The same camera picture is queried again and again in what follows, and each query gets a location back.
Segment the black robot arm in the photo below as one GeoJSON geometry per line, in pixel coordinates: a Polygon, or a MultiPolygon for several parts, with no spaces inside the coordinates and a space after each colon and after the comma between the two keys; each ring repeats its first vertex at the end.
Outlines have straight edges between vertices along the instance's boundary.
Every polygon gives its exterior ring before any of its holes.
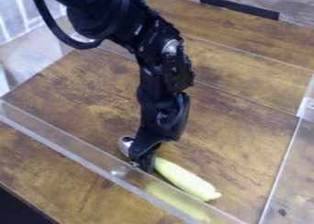
{"type": "Polygon", "coordinates": [[[181,31],[146,0],[55,0],[67,7],[82,42],[58,26],[44,0],[34,0],[52,34],[70,47],[88,50],[107,39],[135,55],[141,66],[137,97],[142,122],[127,156],[145,172],[154,171],[157,150],[166,141],[179,140],[186,129],[191,99],[185,90],[194,85],[195,73],[185,54],[181,31]]]}

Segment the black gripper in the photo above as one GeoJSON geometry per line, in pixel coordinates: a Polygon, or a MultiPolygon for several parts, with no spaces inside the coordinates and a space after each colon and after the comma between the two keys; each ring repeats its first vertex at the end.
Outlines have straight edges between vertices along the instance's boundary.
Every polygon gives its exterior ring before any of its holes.
{"type": "Polygon", "coordinates": [[[150,93],[138,90],[138,101],[142,106],[141,127],[130,148],[130,157],[139,162],[130,162],[151,174],[155,170],[157,149],[163,141],[179,140],[187,126],[190,96],[182,92],[170,98],[155,100],[150,93]]]}

